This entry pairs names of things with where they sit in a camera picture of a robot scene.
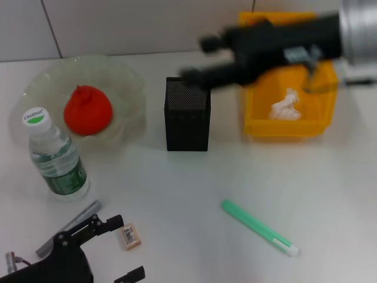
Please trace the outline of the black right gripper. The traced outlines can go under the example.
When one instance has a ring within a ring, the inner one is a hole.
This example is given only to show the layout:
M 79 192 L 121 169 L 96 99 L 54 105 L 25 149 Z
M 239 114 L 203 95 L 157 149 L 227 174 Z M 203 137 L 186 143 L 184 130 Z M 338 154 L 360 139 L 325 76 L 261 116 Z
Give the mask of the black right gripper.
M 338 14 L 275 25 L 262 20 L 248 27 L 229 28 L 199 39 L 203 52 L 230 49 L 234 63 L 208 68 L 184 68 L 179 76 L 190 86 L 219 88 L 251 84 L 266 71 L 286 65 L 305 65 L 341 57 Z

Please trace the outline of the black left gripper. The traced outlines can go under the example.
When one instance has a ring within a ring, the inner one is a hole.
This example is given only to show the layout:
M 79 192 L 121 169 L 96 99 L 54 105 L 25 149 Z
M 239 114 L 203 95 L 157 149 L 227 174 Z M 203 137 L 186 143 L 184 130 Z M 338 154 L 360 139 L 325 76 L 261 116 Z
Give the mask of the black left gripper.
M 71 229 L 55 235 L 52 251 L 45 259 L 2 277 L 1 282 L 93 282 L 94 276 L 81 245 L 123 225 L 121 215 L 103 222 L 97 214 L 93 214 Z M 145 270 L 140 266 L 114 283 L 137 283 L 144 278 Z

